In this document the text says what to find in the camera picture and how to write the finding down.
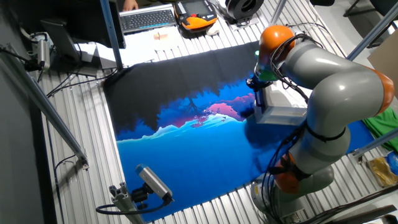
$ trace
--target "green fabric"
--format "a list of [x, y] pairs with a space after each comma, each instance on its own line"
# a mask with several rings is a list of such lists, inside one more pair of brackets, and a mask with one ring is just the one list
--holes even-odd
[[[376, 138], [398, 128], [398, 117], [390, 107], [383, 113], [362, 121]], [[395, 150], [398, 152], [398, 138], [391, 139], [384, 143], [383, 146], [390, 151]]]

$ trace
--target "desk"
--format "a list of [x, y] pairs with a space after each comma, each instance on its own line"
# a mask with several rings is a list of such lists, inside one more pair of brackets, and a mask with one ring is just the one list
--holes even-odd
[[[168, 60], [175, 57], [184, 57], [199, 54], [209, 50], [217, 50], [225, 47], [245, 44], [259, 40], [261, 32], [267, 27], [272, 13], [277, 5], [276, 0], [265, 1], [261, 10], [257, 13], [260, 23], [244, 29], [233, 31], [222, 19], [219, 35], [209, 37], [197, 37], [193, 39], [181, 38], [181, 44], [169, 50], [157, 52], [152, 62]], [[306, 0], [294, 0], [286, 3], [285, 9], [278, 20], [278, 24], [298, 24], [312, 22], [315, 15], [309, 8]], [[310, 35], [321, 42], [327, 50], [344, 57], [340, 46], [334, 42], [324, 31], [314, 27]], [[48, 93], [55, 88], [67, 76], [44, 76], [40, 83], [44, 92]], [[91, 80], [91, 77], [70, 78], [71, 83]], [[90, 168], [85, 171], [74, 167], [72, 162], [60, 165], [57, 170], [60, 180], [61, 204], [65, 223], [129, 223], [124, 217], [106, 216], [97, 214], [95, 207], [111, 203], [111, 194], [108, 192], [110, 185], [118, 185], [124, 181], [118, 149], [110, 122], [108, 106], [101, 83], [90, 82], [80, 86], [74, 86], [71, 90], [64, 89], [57, 93], [50, 101], [60, 113], [71, 132], [87, 154]], [[52, 140], [55, 163], [73, 155], [72, 151], [62, 141], [58, 133], [49, 127]], [[45, 131], [49, 166], [52, 167], [49, 133]], [[365, 154], [367, 159], [377, 157], [384, 153], [383, 149], [373, 149]], [[328, 210], [331, 207], [345, 204], [364, 195], [371, 194], [380, 187], [377, 186], [373, 176], [367, 172], [365, 165], [358, 165], [344, 156], [336, 164], [332, 165], [336, 180], [327, 188], [306, 196], [306, 212], [299, 212], [298, 216], [305, 220], [314, 214]], [[61, 223], [60, 207], [56, 191], [54, 190], [55, 206], [58, 222]], [[183, 211], [169, 215], [153, 224], [160, 223], [262, 223], [263, 214], [259, 213], [250, 199], [250, 184], [228, 192], [210, 202], [187, 208]]]

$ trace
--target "metal pole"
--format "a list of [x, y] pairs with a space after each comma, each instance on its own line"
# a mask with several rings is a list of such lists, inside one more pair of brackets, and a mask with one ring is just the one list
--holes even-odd
[[123, 69], [123, 63], [120, 56], [118, 38], [116, 37], [116, 31], [114, 29], [109, 0], [101, 0], [101, 7], [104, 14], [106, 27], [108, 28], [108, 35], [109, 39], [111, 40], [114, 58], [116, 59], [116, 67], [119, 71], [121, 71]]
[[372, 40], [397, 16], [398, 2], [390, 9], [384, 18], [366, 35], [366, 37], [349, 53], [346, 59], [354, 60]]
[[17, 77], [17, 80], [28, 93], [29, 97], [32, 98], [35, 104], [61, 135], [63, 140], [68, 144], [70, 149], [76, 154], [83, 164], [83, 168], [87, 169], [88, 161], [85, 153], [81, 151], [81, 148], [75, 137], [73, 137], [73, 134], [70, 132], [67, 125], [62, 121], [62, 118], [52, 106], [51, 102], [43, 93], [37, 82], [24, 70], [21, 62], [15, 57], [3, 53], [0, 54], [0, 58], [5, 63], [5, 66], [8, 65], [7, 67], [10, 69], [11, 73]]
[[273, 26], [276, 24], [276, 21], [279, 19], [279, 16], [282, 13], [282, 10], [284, 9], [286, 2], [287, 2], [287, 0], [280, 0], [278, 2], [278, 5], [276, 6], [276, 9], [274, 12], [274, 15], [272, 15], [272, 19], [269, 23], [270, 26]]
[[395, 128], [394, 130], [390, 131], [389, 133], [375, 139], [373, 142], [370, 142], [366, 146], [355, 150], [354, 152], [352, 152], [352, 154], [354, 157], [362, 156], [365, 152], [368, 152], [368, 151], [374, 149], [375, 147], [381, 146], [382, 144], [384, 144], [396, 137], [398, 137], [398, 128]]

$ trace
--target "orange cap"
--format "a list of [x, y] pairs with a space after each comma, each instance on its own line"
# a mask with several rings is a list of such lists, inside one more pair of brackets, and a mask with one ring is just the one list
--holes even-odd
[[[260, 52], [259, 52], [259, 62], [263, 65], [269, 64], [270, 54], [276, 50], [283, 42], [287, 39], [293, 37], [293, 32], [286, 26], [270, 26], [266, 28], [260, 38]], [[289, 45], [289, 50], [291, 50], [295, 45], [295, 42]]]

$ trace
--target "orange handheld device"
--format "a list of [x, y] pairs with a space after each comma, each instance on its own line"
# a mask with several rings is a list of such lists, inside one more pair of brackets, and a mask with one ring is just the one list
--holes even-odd
[[177, 1], [174, 5], [178, 24], [190, 32], [201, 32], [217, 21], [217, 13], [207, 0]]

